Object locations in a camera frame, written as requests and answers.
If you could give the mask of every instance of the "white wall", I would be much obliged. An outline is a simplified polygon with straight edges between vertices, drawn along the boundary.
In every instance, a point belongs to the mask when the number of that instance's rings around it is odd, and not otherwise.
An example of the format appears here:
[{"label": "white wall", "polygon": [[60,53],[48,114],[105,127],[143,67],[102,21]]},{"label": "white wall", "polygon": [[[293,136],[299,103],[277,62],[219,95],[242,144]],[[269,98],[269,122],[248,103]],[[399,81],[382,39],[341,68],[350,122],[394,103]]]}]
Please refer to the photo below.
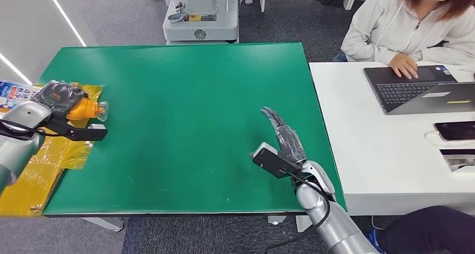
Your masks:
[{"label": "white wall", "polygon": [[[97,45],[80,12],[57,0],[86,45]],[[33,83],[61,47],[80,47],[53,0],[0,0],[0,53]],[[23,82],[2,61],[0,79]]]}]

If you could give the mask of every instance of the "black cable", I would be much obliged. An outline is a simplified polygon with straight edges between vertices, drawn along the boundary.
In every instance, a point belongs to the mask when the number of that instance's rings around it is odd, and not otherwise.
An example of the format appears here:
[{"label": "black cable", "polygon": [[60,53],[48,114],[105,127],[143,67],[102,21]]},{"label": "black cable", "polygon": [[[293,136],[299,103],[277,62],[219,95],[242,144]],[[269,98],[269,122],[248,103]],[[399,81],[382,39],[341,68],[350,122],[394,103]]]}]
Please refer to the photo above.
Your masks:
[{"label": "black cable", "polygon": [[316,191],[318,194],[322,195],[323,196],[323,199],[325,199],[325,204],[327,206],[327,212],[325,212],[325,215],[323,216],[323,218],[315,225],[312,225],[310,227],[308,227],[303,233],[301,233],[300,235],[297,235],[294,239],[289,239],[289,240],[286,240],[286,241],[283,241],[283,242],[280,242],[280,243],[277,243],[277,244],[273,244],[271,246],[268,246],[266,247],[266,249],[264,250],[264,253],[267,254],[269,250],[273,249],[273,248],[277,248],[277,247],[282,247],[282,246],[285,246],[287,244],[290,244],[290,243],[294,243],[304,237],[306,237],[307,235],[309,235],[310,233],[312,233],[313,231],[315,231],[316,229],[318,229],[318,227],[320,227],[323,222],[328,218],[328,215],[330,215],[330,200],[328,199],[327,195],[321,191],[319,188],[313,186],[312,184],[310,184],[309,182],[303,180],[302,178],[292,174],[291,172],[289,171],[286,171],[284,170],[284,172],[286,172],[287,174],[289,174],[291,177],[293,177],[294,179],[297,179],[298,181],[302,182],[303,184],[311,187],[314,191]]},{"label": "black cable", "polygon": [[34,132],[34,133],[37,133],[39,135],[44,135],[44,136],[49,136],[49,137],[60,137],[60,136],[65,136],[65,135],[60,135],[58,133],[46,133],[46,132],[41,132],[37,129],[33,129],[33,128],[30,128],[30,127],[26,127],[25,125],[21,125],[19,123],[16,123],[16,122],[13,122],[13,121],[6,121],[5,119],[0,119],[0,123],[6,123],[6,124],[10,124],[10,125],[13,125],[15,127],[18,127],[18,128],[22,128],[22,129],[25,129],[29,132]]}]

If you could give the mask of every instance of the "robot finger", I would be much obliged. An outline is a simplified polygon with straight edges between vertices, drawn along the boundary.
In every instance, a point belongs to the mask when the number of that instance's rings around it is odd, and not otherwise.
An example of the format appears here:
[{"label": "robot finger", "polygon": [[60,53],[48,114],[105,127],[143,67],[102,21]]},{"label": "robot finger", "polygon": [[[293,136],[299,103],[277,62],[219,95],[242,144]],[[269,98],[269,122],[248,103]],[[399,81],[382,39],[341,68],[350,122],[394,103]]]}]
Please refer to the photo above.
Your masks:
[{"label": "robot finger", "polygon": [[285,125],[285,122],[282,120],[282,118],[271,108],[263,107],[260,111],[269,119],[274,130],[277,130],[277,127]]}]

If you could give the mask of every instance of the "green tabletop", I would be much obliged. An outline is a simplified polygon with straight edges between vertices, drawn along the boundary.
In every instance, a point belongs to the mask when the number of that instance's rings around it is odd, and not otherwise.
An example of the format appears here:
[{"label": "green tabletop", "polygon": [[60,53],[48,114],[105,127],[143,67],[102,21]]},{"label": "green tabletop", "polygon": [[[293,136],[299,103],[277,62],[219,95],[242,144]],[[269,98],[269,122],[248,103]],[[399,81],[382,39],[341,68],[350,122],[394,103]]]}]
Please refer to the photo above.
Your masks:
[{"label": "green tabletop", "polygon": [[277,147],[260,108],[292,126],[343,193],[300,43],[63,48],[40,82],[104,87],[108,135],[45,215],[303,211],[288,178],[249,159]]}]

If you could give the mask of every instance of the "white desk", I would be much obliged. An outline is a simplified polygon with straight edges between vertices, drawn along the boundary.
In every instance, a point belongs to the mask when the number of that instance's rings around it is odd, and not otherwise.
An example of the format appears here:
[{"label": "white desk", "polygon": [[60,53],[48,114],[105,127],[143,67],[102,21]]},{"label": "white desk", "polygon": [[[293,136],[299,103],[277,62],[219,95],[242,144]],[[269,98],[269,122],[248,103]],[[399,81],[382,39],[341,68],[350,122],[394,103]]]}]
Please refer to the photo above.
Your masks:
[{"label": "white desk", "polygon": [[[386,116],[362,70],[381,66],[310,63],[348,212],[403,215],[448,205],[475,214],[475,173],[452,173],[440,147],[425,139],[434,123],[473,121],[475,113]],[[459,82],[473,81],[471,73],[447,68]]]}]

